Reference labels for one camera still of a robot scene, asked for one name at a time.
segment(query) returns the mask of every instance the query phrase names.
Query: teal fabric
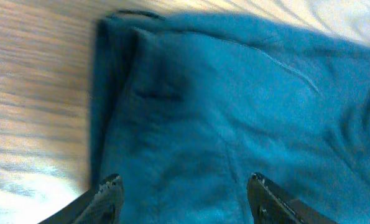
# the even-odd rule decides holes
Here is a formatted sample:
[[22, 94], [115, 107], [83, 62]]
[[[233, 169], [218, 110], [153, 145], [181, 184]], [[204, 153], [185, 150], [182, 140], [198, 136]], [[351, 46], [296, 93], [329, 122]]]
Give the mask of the teal fabric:
[[91, 182], [122, 223], [252, 223], [260, 172], [340, 223], [370, 223], [370, 49], [233, 14], [98, 23]]

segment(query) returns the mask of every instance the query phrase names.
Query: wood grain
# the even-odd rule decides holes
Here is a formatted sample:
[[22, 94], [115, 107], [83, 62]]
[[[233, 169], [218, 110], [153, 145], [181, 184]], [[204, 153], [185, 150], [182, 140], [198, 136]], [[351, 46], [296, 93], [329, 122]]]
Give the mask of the wood grain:
[[370, 46], [370, 0], [0, 0], [0, 223], [37, 223], [88, 188], [93, 28], [117, 8], [250, 13]]

